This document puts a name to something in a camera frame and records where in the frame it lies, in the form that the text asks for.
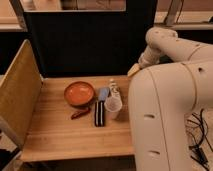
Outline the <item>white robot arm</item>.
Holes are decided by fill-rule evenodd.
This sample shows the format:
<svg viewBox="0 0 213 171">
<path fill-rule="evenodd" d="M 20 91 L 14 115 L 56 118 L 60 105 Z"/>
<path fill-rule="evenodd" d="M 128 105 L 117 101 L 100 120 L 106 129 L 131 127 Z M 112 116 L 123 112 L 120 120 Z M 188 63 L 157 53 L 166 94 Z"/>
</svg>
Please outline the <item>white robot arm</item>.
<svg viewBox="0 0 213 171">
<path fill-rule="evenodd" d="M 213 45 L 153 27 L 128 109 L 137 171 L 191 171 L 187 116 L 213 108 Z"/>
</svg>

